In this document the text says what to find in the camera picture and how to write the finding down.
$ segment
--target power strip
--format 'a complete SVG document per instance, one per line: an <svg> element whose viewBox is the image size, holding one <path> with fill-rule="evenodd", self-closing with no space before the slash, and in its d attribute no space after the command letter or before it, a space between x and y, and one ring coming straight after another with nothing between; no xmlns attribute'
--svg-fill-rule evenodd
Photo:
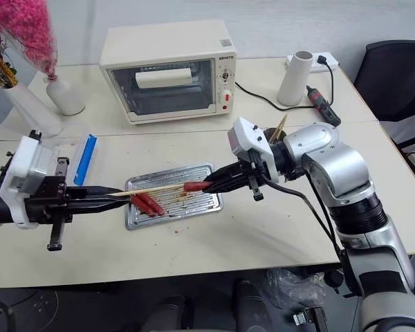
<svg viewBox="0 0 415 332"><path fill-rule="evenodd" d="M318 55L322 55L326 58L327 64L329 65L329 67L331 67L333 71L338 67L337 59L334 58L332 54L330 54L329 52L312 53L312 55L313 60L311 70L309 71L309 73L319 73L320 71L328 71L328 68L325 65L317 63ZM291 64L291 60L292 55L288 55L286 57L286 68L288 68L289 64Z"/></svg>

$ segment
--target plastic bag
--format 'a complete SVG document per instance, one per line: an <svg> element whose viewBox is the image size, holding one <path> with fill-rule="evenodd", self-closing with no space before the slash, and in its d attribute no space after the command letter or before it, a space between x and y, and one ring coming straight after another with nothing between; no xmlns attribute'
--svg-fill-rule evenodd
<svg viewBox="0 0 415 332"><path fill-rule="evenodd" d="M324 273L304 278L283 268L271 268L264 287L267 300L277 308L324 306Z"/></svg>

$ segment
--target wooden skewer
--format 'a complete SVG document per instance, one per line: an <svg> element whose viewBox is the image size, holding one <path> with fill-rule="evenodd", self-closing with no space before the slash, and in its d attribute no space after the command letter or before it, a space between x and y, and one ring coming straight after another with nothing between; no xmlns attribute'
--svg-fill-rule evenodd
<svg viewBox="0 0 415 332"><path fill-rule="evenodd" d="M288 115L286 114L280 123L278 124L277 128L272 133L272 136L269 138L269 143L272 143L274 140L277 140L279 136L282 134L284 124L286 123L286 120L288 119Z"/></svg>
<svg viewBox="0 0 415 332"><path fill-rule="evenodd" d="M183 188L184 185L184 183L178 183L176 185L162 185L161 187L129 190L128 192L114 192L113 194L109 194L109 196L128 196L142 194L143 192L159 192L160 190Z"/></svg>
<svg viewBox="0 0 415 332"><path fill-rule="evenodd" d="M281 134L283 132L283 128L284 128L284 125L286 124L287 119L288 119L288 115L286 114L283 117L282 121L280 122L279 131L278 131L278 134L277 134L277 137L275 138L275 140L279 140L279 137L281 136Z"/></svg>

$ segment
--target white wall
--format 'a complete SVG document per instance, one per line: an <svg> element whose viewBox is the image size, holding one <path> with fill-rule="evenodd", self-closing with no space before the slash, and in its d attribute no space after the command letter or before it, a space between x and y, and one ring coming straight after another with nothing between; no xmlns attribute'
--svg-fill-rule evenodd
<svg viewBox="0 0 415 332"><path fill-rule="evenodd" d="M241 58L327 50L352 79L366 44L415 39L415 0L48 0L48 4L61 65L98 63L108 27L168 21L223 19Z"/></svg>

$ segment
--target oven control knob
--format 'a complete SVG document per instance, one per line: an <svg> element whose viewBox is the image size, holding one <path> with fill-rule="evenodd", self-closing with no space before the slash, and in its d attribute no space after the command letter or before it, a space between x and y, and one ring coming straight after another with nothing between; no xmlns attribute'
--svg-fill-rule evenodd
<svg viewBox="0 0 415 332"><path fill-rule="evenodd" d="M221 104L229 104L232 101L232 92L230 90L223 90L221 92Z"/></svg>

